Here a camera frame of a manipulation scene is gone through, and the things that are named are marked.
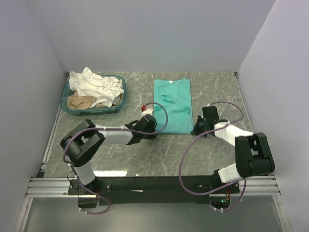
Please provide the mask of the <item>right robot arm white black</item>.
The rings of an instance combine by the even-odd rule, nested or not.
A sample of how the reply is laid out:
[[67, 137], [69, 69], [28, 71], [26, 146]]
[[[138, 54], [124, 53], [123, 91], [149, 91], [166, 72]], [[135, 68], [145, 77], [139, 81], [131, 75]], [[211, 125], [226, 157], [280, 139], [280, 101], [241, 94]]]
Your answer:
[[202, 108], [202, 115], [197, 116], [191, 134], [198, 136], [207, 131], [235, 148], [235, 162], [214, 171], [212, 175], [214, 191], [222, 193], [229, 187], [230, 182], [267, 175], [275, 170], [266, 135], [240, 129], [227, 120], [220, 119], [216, 106]]

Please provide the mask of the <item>teal t shirt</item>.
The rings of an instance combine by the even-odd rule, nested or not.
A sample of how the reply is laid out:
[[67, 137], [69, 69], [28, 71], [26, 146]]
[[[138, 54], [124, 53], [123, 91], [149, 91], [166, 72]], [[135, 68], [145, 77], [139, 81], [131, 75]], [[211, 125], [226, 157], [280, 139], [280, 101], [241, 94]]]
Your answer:
[[154, 81], [154, 117], [162, 134], [190, 134], [193, 112], [190, 80]]

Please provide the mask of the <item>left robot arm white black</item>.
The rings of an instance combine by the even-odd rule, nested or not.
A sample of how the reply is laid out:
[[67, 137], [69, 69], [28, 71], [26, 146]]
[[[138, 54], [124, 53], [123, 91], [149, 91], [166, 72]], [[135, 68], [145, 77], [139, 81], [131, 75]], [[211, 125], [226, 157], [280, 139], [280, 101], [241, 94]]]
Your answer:
[[60, 142], [80, 179], [80, 190], [91, 194], [99, 188], [90, 160], [101, 145], [131, 145], [142, 139], [154, 139], [155, 128], [156, 119], [150, 114], [120, 127], [99, 129], [90, 119], [81, 122]]

